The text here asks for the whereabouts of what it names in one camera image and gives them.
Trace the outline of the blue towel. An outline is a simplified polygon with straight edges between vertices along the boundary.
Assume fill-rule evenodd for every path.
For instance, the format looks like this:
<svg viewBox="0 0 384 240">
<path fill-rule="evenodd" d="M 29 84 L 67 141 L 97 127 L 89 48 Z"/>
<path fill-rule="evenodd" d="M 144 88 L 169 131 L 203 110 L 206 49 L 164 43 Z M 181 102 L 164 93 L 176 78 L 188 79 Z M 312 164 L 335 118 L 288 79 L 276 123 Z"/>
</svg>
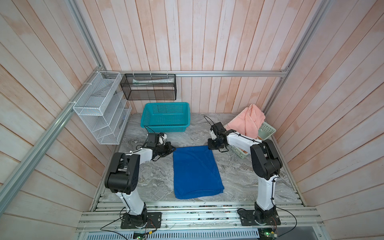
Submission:
<svg viewBox="0 0 384 240">
<path fill-rule="evenodd" d="M 173 153 L 174 191 L 179 200 L 222 194 L 224 185 L 208 146 L 178 148 Z"/>
</svg>

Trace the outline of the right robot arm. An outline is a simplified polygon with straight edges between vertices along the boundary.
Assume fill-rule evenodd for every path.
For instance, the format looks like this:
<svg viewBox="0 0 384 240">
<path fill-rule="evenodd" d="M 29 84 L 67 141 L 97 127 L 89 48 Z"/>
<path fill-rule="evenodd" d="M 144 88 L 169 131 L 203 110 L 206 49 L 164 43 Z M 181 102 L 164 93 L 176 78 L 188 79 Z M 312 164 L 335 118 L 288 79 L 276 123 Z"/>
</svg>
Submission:
<svg viewBox="0 0 384 240">
<path fill-rule="evenodd" d="M 275 144 L 271 140 L 252 139 L 235 130 L 226 130 L 221 122 L 211 125 L 210 134 L 208 147 L 211 150 L 234 146 L 251 154 L 252 167 L 258 176 L 258 196 L 255 210 L 245 210 L 240 215 L 243 218 L 242 225 L 280 225 L 275 204 L 275 190 L 283 162 Z"/>
</svg>

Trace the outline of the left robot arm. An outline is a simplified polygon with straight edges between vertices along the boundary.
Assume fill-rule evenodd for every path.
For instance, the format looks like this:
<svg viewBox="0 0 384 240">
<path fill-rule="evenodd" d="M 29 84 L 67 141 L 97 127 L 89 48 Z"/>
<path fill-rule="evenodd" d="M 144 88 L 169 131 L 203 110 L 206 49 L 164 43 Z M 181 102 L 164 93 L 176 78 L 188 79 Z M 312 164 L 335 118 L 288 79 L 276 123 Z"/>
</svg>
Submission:
<svg viewBox="0 0 384 240">
<path fill-rule="evenodd" d="M 107 175 L 105 188 L 116 194 L 126 207 L 124 222 L 136 227 L 147 223 L 147 207 L 136 190 L 139 181 L 140 164 L 163 158 L 176 150 L 167 141 L 165 133 L 149 133 L 143 147 L 127 153 L 114 153 Z"/>
</svg>

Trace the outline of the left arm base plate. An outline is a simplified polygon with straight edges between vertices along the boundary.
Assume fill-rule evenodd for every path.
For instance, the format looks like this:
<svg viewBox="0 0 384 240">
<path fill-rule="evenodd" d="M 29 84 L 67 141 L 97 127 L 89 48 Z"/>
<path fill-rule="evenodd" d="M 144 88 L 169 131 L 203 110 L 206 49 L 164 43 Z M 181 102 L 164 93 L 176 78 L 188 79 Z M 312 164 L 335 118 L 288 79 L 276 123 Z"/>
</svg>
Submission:
<svg viewBox="0 0 384 240">
<path fill-rule="evenodd" d="M 137 216 L 126 213 L 122 218 L 121 229 L 158 229 L 161 227 L 161 221 L 161 212 L 142 213 Z"/>
</svg>

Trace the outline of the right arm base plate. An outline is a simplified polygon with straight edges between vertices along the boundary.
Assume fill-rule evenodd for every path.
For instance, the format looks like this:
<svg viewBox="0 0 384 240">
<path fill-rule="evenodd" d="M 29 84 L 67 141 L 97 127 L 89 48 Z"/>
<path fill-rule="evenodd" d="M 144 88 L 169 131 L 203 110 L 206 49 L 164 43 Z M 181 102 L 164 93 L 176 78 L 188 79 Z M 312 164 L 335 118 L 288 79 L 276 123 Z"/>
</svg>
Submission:
<svg viewBox="0 0 384 240">
<path fill-rule="evenodd" d="M 274 209 L 268 211 L 238 209 L 237 214 L 240 217 L 242 226 L 281 225 L 280 217 Z"/>
</svg>

